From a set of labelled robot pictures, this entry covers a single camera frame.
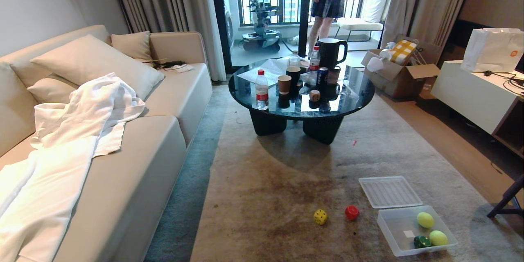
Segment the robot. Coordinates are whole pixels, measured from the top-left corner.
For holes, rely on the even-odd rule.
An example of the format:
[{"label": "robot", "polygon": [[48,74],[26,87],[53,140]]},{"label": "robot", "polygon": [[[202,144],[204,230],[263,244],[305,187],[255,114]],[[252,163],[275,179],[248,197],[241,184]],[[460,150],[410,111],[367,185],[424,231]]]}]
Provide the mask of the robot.
[{"label": "robot", "polygon": [[250,0],[251,4],[251,23],[254,24],[255,32],[242,35],[244,50],[251,51],[259,48],[272,48],[275,51],[280,50],[280,32],[273,29],[266,29],[271,23],[270,16],[276,16],[278,6],[272,6],[271,3],[258,2]]}]

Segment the wooden floor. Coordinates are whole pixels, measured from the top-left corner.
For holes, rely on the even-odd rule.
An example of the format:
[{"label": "wooden floor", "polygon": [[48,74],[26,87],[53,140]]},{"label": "wooden floor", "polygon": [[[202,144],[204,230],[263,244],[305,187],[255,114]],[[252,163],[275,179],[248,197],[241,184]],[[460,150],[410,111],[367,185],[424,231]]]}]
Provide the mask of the wooden floor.
[{"label": "wooden floor", "polygon": [[[415,129],[434,149],[468,180],[487,202],[496,204],[503,193],[523,172],[523,159],[491,135],[460,115],[450,116],[450,108],[438,99],[395,101],[382,98]],[[524,205],[524,192],[517,194]],[[505,219],[521,236],[524,221],[517,215]]]}]

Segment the beige sofa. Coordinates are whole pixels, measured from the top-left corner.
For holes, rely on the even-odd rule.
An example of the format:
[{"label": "beige sofa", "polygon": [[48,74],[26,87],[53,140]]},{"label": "beige sofa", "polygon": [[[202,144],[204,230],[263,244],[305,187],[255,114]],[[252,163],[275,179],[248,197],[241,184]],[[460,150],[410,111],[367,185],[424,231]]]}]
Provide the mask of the beige sofa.
[{"label": "beige sofa", "polygon": [[[95,25],[0,57],[0,169],[33,150],[37,103],[26,88],[49,72],[29,60],[86,34],[110,43],[105,27]],[[152,33],[150,45],[153,58],[194,70],[164,72],[146,111],[126,124],[121,150],[93,159],[55,262],[142,261],[149,247],[211,97],[200,34]]]}]

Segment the round coffee table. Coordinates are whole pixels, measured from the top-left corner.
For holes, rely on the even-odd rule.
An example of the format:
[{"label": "round coffee table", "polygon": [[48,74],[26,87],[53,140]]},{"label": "round coffee table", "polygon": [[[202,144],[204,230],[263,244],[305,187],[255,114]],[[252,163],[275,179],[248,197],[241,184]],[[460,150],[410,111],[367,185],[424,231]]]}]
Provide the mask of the round coffee table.
[{"label": "round coffee table", "polygon": [[249,109],[253,127],[259,136],[283,132],[287,120],[302,120],[305,134],[329,145],[335,139],[344,116],[365,107],[375,94],[375,87],[362,70],[339,64],[338,85],[322,92],[320,102],[309,101],[309,91],[315,87],[307,84],[295,95],[291,94],[289,105],[286,101],[279,102],[278,84],[275,84],[269,87],[269,108],[260,111],[256,109],[255,84],[238,75],[260,67],[266,60],[240,68],[229,81],[231,96]]}]

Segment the plastic bottle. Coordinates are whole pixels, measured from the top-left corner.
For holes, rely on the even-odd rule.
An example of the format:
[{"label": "plastic bottle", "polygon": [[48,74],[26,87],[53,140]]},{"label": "plastic bottle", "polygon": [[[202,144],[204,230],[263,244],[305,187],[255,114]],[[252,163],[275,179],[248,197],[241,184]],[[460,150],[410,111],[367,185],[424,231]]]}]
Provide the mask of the plastic bottle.
[{"label": "plastic bottle", "polygon": [[300,67],[300,56],[298,56],[298,51],[293,51],[293,55],[289,57],[288,66]]},{"label": "plastic bottle", "polygon": [[320,68],[320,53],[318,50],[320,47],[313,47],[313,53],[311,53],[311,59],[309,59],[309,76],[312,78],[311,81],[314,81],[316,85],[316,76],[318,75],[318,69]]},{"label": "plastic bottle", "polygon": [[264,70],[258,70],[258,76],[255,80],[256,100],[257,109],[265,111],[269,106],[269,86],[267,83],[266,76],[264,76]]}]

